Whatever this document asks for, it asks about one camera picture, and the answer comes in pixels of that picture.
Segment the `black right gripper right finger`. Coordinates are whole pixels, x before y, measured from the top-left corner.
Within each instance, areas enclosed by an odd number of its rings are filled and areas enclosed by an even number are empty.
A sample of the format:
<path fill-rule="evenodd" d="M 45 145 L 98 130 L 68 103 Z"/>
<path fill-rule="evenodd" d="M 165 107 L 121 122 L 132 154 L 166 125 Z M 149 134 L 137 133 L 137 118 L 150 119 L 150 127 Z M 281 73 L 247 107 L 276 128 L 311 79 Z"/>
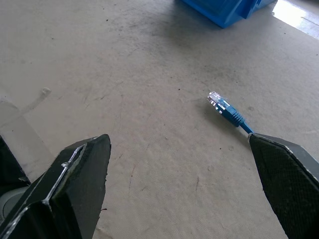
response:
<path fill-rule="evenodd" d="M 250 133 L 263 191 L 290 239 L 319 237 L 319 163 L 300 145 Z"/>

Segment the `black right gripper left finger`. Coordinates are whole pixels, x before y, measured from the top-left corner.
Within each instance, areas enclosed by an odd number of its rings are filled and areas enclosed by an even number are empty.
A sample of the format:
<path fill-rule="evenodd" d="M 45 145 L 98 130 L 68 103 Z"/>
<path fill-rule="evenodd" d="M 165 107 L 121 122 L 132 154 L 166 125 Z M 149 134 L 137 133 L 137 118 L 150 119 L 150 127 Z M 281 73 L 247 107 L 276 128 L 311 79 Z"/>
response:
<path fill-rule="evenodd" d="M 90 239 L 106 192 L 107 134 L 64 148 L 31 182 L 0 142 L 0 236 L 3 239 Z"/>

